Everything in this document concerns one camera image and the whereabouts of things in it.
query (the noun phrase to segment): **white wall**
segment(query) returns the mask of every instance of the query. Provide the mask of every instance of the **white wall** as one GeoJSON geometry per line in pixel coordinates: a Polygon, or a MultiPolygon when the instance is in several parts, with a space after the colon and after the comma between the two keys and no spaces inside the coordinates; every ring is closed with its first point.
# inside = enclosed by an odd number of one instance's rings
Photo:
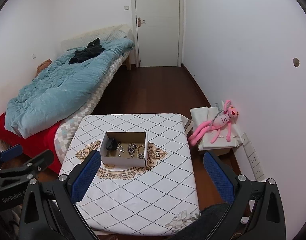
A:
{"type": "Polygon", "coordinates": [[[131,28],[131,0],[55,0],[57,38],[70,39],[99,28],[128,24],[131,28]]]}
{"type": "Polygon", "coordinates": [[[183,63],[211,104],[232,99],[239,110],[292,239],[306,221],[305,13],[296,0],[186,0],[183,63]]]}
{"type": "Polygon", "coordinates": [[[0,115],[38,65],[56,58],[48,1],[8,0],[0,12],[0,115]]]}

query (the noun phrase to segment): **red blanket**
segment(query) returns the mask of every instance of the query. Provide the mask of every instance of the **red blanket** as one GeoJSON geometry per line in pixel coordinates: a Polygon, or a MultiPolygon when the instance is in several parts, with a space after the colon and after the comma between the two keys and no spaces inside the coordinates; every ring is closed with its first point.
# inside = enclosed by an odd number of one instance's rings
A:
{"type": "Polygon", "coordinates": [[[24,154],[31,158],[45,150],[51,150],[54,154],[54,162],[49,166],[49,168],[58,174],[61,170],[62,164],[56,155],[54,138],[60,123],[61,122],[57,122],[52,127],[24,139],[10,131],[5,130],[4,113],[0,116],[0,139],[11,146],[20,144],[23,147],[24,154]]]}

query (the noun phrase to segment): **ornate floral pattern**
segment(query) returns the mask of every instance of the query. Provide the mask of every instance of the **ornate floral pattern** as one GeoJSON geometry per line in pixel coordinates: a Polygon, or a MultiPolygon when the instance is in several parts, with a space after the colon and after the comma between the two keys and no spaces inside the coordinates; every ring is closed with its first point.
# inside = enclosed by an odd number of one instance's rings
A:
{"type": "Polygon", "coordinates": [[[172,221],[166,224],[165,226],[172,227],[179,231],[187,227],[189,224],[193,223],[200,216],[201,216],[200,213],[196,213],[194,217],[193,212],[188,214],[188,212],[184,210],[181,213],[179,213],[176,217],[174,217],[172,221]]]}
{"type": "MultiPolygon", "coordinates": [[[[98,149],[100,145],[101,141],[97,140],[96,142],[87,145],[84,150],[77,152],[76,157],[83,161],[92,150],[98,149]]],[[[167,155],[166,151],[156,148],[156,145],[153,143],[148,144],[147,151],[148,158],[146,167],[132,167],[124,170],[118,170],[115,168],[115,165],[105,164],[105,169],[100,168],[98,170],[98,177],[100,179],[132,179],[136,174],[143,174],[157,166],[157,161],[163,159],[167,155]]]]}

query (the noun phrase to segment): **white door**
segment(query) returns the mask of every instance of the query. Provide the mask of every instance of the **white door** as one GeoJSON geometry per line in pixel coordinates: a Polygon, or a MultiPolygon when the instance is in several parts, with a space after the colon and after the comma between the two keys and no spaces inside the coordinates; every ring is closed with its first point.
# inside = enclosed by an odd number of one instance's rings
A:
{"type": "Polygon", "coordinates": [[[177,66],[179,16],[179,0],[136,0],[141,67],[177,66]]]}

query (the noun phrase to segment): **headboard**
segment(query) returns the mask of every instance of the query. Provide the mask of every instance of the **headboard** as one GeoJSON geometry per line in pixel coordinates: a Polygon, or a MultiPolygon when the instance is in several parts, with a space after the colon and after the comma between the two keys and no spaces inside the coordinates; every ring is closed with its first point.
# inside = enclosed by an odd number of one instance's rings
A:
{"type": "Polygon", "coordinates": [[[86,32],[71,39],[64,40],[61,42],[61,49],[65,52],[69,49],[86,47],[96,38],[100,38],[101,41],[112,41],[121,38],[134,40],[132,29],[127,24],[122,24],[86,32]]]}

